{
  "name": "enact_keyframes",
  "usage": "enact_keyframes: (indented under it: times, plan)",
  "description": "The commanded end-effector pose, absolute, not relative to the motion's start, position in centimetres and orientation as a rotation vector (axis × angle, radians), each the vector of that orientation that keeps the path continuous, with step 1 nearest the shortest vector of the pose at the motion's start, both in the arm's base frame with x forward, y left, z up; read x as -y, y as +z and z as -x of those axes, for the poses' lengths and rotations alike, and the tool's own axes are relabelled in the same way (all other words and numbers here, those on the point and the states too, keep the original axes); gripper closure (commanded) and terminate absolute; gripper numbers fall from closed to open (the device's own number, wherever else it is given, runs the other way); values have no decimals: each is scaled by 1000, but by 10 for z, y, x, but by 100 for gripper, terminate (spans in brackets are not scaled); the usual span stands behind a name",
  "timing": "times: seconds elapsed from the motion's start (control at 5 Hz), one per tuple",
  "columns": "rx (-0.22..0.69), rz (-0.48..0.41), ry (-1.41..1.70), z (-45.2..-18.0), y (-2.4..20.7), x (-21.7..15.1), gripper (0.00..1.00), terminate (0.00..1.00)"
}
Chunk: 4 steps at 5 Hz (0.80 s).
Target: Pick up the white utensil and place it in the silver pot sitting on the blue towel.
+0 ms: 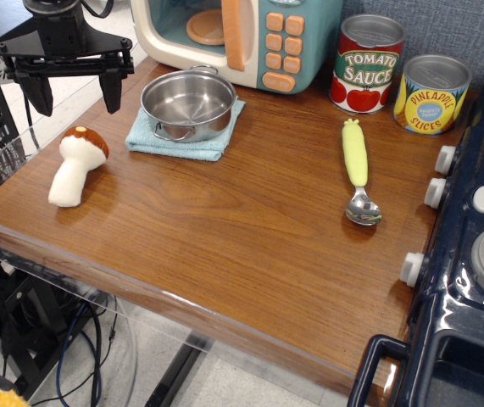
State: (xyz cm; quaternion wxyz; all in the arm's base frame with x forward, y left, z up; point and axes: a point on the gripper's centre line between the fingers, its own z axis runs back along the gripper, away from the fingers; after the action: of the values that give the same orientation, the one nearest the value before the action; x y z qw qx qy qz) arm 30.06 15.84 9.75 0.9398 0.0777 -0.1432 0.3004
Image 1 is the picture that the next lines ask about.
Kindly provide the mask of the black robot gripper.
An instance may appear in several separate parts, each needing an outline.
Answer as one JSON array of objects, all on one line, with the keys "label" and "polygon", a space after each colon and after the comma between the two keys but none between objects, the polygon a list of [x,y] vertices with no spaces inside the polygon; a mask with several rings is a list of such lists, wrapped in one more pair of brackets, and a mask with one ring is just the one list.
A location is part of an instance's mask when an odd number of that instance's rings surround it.
[{"label": "black robot gripper", "polygon": [[50,117],[48,77],[99,75],[106,109],[120,109],[122,79],[134,72],[132,42],[92,28],[84,20],[38,20],[37,28],[0,42],[7,77],[15,80],[35,110]]}]

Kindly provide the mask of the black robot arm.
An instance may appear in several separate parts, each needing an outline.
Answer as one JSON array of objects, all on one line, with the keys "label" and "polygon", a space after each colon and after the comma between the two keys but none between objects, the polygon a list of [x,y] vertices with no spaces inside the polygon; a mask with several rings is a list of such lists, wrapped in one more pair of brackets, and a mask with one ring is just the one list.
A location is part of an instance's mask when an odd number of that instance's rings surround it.
[{"label": "black robot arm", "polygon": [[51,77],[96,76],[110,114],[120,109],[122,81],[134,73],[132,41],[91,27],[80,1],[25,1],[34,31],[0,42],[7,77],[37,113],[53,113]]}]

